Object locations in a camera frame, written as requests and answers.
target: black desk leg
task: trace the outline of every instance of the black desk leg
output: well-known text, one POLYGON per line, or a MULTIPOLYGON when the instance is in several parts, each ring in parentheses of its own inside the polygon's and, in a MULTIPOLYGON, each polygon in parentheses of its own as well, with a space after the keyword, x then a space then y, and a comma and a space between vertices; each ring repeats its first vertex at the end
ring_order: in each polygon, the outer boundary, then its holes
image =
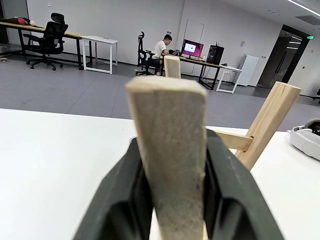
POLYGON ((76 39, 76 54, 78 56, 78 67, 79 67, 79 70, 82 70, 83 69, 83 65, 82 65, 82 62, 81 62, 81 52, 80 52, 80 41, 79 41, 79 38, 76 39))
POLYGON ((22 37, 21 29, 18 29, 18 33, 19 33, 19 39, 20 39, 20 44, 21 44, 22 53, 23 53, 23 55, 26 55, 26 49, 25 49, 25 44, 24 44, 24 38, 22 37))
POLYGON ((220 67, 218 67, 218 68, 216 69, 216 73, 215 73, 215 76, 214 76, 214 80, 213 80, 213 83, 212 83, 211 90, 213 90, 214 87, 215 87, 215 85, 216 85, 216 81, 217 81, 217 77, 218 77, 219 71, 220 71, 220 67))
POLYGON ((89 52, 90 52, 90 64, 92 66, 93 62, 92 62, 92 45, 91 45, 91 41, 89 41, 89 52))
POLYGON ((204 72, 204 68, 205 68, 205 66, 202 65, 201 72, 200 72, 200 75, 199 75, 199 81, 198 81, 198 83, 200 83, 200 82, 202 81, 202 73, 204 72))
POLYGON ((164 68, 165 68, 165 59, 164 59, 164 58, 162 58, 161 73, 160 73, 160 76, 163 76, 163 75, 164 75, 164 68))

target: computer monitor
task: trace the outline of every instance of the computer monitor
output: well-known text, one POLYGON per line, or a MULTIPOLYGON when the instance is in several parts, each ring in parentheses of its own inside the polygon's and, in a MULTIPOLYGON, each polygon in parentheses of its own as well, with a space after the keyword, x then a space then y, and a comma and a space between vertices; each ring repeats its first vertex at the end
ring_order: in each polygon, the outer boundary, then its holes
POLYGON ((201 43, 184 39, 181 53, 200 58, 203 48, 201 43))

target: computer tower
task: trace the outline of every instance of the computer tower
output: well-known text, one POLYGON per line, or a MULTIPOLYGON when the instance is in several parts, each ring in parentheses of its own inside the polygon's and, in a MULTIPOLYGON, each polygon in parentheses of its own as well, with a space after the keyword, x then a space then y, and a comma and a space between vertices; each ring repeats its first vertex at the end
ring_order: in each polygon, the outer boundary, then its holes
POLYGON ((211 45, 206 58, 207 63, 219 65, 224 50, 225 48, 222 46, 211 45))

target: desk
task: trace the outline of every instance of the desk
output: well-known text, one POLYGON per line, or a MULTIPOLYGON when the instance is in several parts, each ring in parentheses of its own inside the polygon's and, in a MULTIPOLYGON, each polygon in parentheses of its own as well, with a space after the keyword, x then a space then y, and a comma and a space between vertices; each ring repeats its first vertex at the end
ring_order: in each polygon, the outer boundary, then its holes
MULTIPOLYGON (((7 55, 7 54, 16 54, 16 55, 24 55, 24 56, 30 56, 30 57, 39 57, 39 55, 27 54, 26 53, 26 47, 25 47, 25 44, 24 44, 24 39, 23 39, 23 35, 22 35, 21 31, 22 30, 26 30, 26 31, 30 31, 30 32, 44 33, 45 32, 45 28, 44 27, 36 27, 36 26, 29 26, 29 25, 19 25, 19 24, 7 23, 7 22, 0 22, 0 27, 1 26, 5 27, 5 28, 17 29, 18 30, 20 44, 21 44, 21 50, 2 52, 2 53, 0 53, 0 56, 7 55)), ((66 31, 64 33, 64 37, 65 38, 69 38, 69 39, 75 39, 75 41, 76 41, 77 61, 68 60, 68 59, 60 59, 60 58, 55 58, 55 57, 48 57, 48 59, 59 60, 59 61, 67 62, 67 63, 75 63, 75 64, 78 64, 78 67, 79 67, 80 70, 83 69, 83 63, 81 62, 81 52, 80 52, 81 35, 78 34, 78 33, 75 33, 75 32, 66 31)), ((89 63, 92 64, 92 46, 91 46, 91 43, 89 45, 89 51, 90 51, 90 62, 89 63)))
POLYGON ((218 86, 216 87, 216 91, 217 91, 217 92, 225 92, 225 93, 231 93, 231 94, 233 94, 233 93, 235 92, 235 90, 236 90, 236 87, 237 87, 237 85, 238 85, 238 81, 239 81, 239 79, 240 79, 240 75, 241 75, 241 73, 242 73, 243 71, 242 71, 241 69, 237 69, 237 68, 232 67, 232 66, 223 66, 223 65, 220 65, 220 66, 221 66, 221 68, 223 69, 223 73, 222 73, 221 80, 219 81, 219 84, 218 84, 218 86), (230 70, 230 71, 239 73, 239 75, 236 76, 237 79, 236 79, 236 82, 235 82, 232 90, 220 89, 221 82, 222 82, 222 80, 224 79, 224 76, 225 76, 225 74, 226 74, 226 70, 230 70))
POLYGON ((104 38, 101 36, 81 36, 83 41, 82 41, 82 54, 83 54, 83 68, 84 70, 91 70, 91 71, 96 71, 96 72, 102 72, 102 73, 107 73, 107 74, 112 74, 112 65, 113 65, 113 53, 112 53, 112 48, 115 45, 115 65, 118 66, 118 42, 117 40, 112 40, 108 38, 104 38), (94 42, 95 44, 95 61, 97 62, 98 60, 98 51, 97 51, 97 43, 104 43, 108 44, 110 47, 110 70, 103 70, 103 69, 98 69, 98 68, 93 68, 93 67, 87 67, 86 64, 86 43, 85 41, 89 41, 89 45, 91 45, 91 42, 94 42))
MULTIPOLYGON (((136 136, 128 119, 0 109, 0 239, 72 240, 136 136)), ((245 135, 246 129, 208 127, 245 135)), ((320 239, 320 162, 276 132, 251 173, 288 240, 320 239)), ((158 240, 152 222, 150 240, 158 240)))
MULTIPOLYGON (((220 71, 220 68, 222 67, 221 65, 216 65, 216 64, 212 64, 212 63, 208 63, 208 62, 205 62, 205 61, 200 61, 200 60, 196 60, 196 59, 192 59, 192 58, 186 58, 186 57, 184 57, 184 56, 179 56, 179 59, 180 59, 180 61, 182 61, 182 62, 201 65, 202 68, 201 68, 201 73, 200 73, 200 75, 199 75, 198 82, 199 82, 201 85, 209 88, 210 90, 213 90, 213 89, 214 89, 215 84, 216 84, 216 81, 217 81, 217 77, 218 77, 218 74, 219 74, 219 71, 220 71), (202 80, 202 79, 203 79, 203 73, 204 73, 204 68, 205 68, 205 67, 211 67, 211 68, 216 68, 216 69, 217 69, 217 70, 216 70, 216 73, 215 73, 215 76, 214 76, 214 80, 213 80, 212 85, 210 85, 210 84, 208 84, 208 83, 206 83, 206 82, 204 82, 204 81, 202 80)), ((160 73, 161 76, 163 76, 164 65, 165 65, 165 63, 164 63, 164 61, 162 61, 162 68, 161 68, 161 73, 160 73)))

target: man sitting at desk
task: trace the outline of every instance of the man sitting at desk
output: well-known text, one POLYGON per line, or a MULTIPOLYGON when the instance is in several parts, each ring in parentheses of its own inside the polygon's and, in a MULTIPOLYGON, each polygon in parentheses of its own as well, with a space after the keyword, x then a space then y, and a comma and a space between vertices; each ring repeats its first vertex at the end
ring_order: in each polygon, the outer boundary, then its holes
POLYGON ((149 63, 151 66, 156 67, 154 74, 156 75, 161 70, 162 66, 162 56, 161 54, 168 55, 169 51, 166 49, 166 46, 168 46, 172 41, 172 37, 167 34, 164 36, 163 40, 157 42, 157 44, 154 46, 154 49, 152 53, 154 54, 152 58, 149 60, 149 63))

